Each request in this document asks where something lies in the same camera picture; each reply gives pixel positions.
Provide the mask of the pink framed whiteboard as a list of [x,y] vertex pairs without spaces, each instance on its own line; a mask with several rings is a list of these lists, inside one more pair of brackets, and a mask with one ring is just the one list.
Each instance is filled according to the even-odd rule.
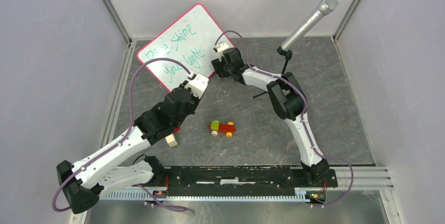
[[214,74],[211,61],[218,57],[214,44],[223,30],[202,4],[194,5],[162,33],[146,44],[137,53],[141,63],[155,58],[170,58],[181,63],[156,61],[146,66],[147,70],[168,91],[182,83],[187,72],[206,77]]

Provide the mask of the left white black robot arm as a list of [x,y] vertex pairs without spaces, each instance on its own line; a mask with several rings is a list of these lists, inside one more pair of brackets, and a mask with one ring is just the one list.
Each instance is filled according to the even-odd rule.
[[159,168],[157,159],[115,172],[112,169],[179,128],[188,115],[195,113],[206,88],[203,81],[185,81],[168,93],[162,102],[132,121],[120,138],[74,163],[59,163],[56,170],[60,187],[52,199],[53,210],[71,210],[79,214],[114,190],[146,182],[152,186],[160,185],[165,179],[165,172]]

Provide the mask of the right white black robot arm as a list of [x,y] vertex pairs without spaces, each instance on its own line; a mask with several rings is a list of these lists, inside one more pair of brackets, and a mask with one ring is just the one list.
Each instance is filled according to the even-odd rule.
[[211,61],[219,78],[232,77],[236,82],[267,91],[273,110],[292,132],[300,151],[303,180],[317,186],[324,180],[329,164],[322,157],[307,114],[307,99],[294,75],[290,72],[275,74],[245,64],[238,48],[225,42],[214,46],[218,58]]

